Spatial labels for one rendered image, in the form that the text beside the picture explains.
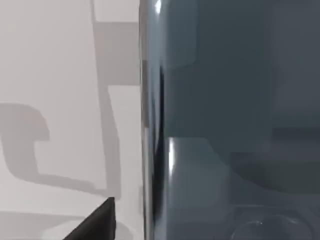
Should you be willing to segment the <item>dark grey-blue glossy container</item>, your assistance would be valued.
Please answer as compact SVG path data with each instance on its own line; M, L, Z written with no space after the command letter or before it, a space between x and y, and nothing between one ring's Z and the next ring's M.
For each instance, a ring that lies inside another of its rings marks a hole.
M320 0L139 0L144 240L320 240Z

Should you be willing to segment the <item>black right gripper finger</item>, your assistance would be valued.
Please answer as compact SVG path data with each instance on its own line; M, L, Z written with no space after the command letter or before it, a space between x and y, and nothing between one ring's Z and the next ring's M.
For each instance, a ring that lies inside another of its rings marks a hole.
M115 240L116 204L108 197L63 240Z

